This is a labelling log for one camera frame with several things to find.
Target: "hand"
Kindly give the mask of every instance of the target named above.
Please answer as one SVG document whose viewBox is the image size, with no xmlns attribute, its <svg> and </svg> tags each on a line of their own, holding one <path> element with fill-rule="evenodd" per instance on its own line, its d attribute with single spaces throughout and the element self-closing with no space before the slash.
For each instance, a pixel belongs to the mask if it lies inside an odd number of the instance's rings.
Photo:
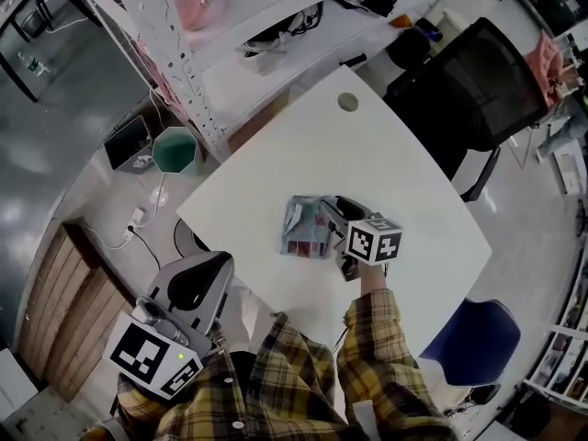
<svg viewBox="0 0 588 441">
<path fill-rule="evenodd" d="M 359 277 L 361 278 L 361 295 L 365 296 L 378 289 L 386 289 L 386 277 L 381 265 L 370 266 L 363 262 L 358 263 Z"/>
</svg>

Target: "gray floor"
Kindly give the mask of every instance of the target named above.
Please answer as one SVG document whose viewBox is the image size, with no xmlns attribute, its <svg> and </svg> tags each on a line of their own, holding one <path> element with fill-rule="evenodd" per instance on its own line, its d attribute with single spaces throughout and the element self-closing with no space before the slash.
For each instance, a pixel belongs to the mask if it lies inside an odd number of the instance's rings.
<svg viewBox="0 0 588 441">
<path fill-rule="evenodd" d="M 66 4 L 54 25 L 83 16 Z M 17 58 L 47 63 L 36 78 Z M 0 334 L 10 344 L 28 269 L 63 194 L 96 147 L 146 94 L 102 28 L 84 21 L 30 44 L 12 28 L 0 51 L 40 99 L 32 103 L 0 71 Z"/>
</svg>

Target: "power strip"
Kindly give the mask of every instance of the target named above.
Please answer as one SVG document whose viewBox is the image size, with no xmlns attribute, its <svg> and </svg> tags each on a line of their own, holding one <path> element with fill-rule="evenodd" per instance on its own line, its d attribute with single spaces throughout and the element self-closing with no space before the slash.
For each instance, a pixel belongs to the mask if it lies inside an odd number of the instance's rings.
<svg viewBox="0 0 588 441">
<path fill-rule="evenodd" d="M 133 229 L 137 229 L 143 217 L 145 217 L 145 211 L 141 208 L 136 208 L 130 217 L 129 223 L 125 227 L 125 232 L 122 234 L 125 241 L 130 242 L 134 236 L 134 233 L 129 230 L 129 226 L 131 226 Z"/>
</svg>

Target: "table hole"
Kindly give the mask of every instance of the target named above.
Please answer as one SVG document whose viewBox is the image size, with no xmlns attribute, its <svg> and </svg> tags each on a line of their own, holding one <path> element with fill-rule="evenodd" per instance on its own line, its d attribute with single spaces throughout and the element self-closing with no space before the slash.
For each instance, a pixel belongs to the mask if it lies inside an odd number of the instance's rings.
<svg viewBox="0 0 588 441">
<path fill-rule="evenodd" d="M 348 92 L 344 92 L 339 95 L 339 97 L 337 97 L 337 103 L 339 104 L 339 108 L 350 113 L 355 111 L 359 106 L 359 100 L 357 99 L 357 96 Z"/>
</svg>

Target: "blue chair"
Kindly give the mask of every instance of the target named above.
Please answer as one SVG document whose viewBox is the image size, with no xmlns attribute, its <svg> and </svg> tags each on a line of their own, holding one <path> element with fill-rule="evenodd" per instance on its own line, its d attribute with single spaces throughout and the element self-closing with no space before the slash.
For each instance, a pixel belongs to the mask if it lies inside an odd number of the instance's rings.
<svg viewBox="0 0 588 441">
<path fill-rule="evenodd" d="M 465 299 L 421 357 L 438 361 L 452 386 L 490 385 L 520 339 L 513 315 L 501 302 Z"/>
</svg>

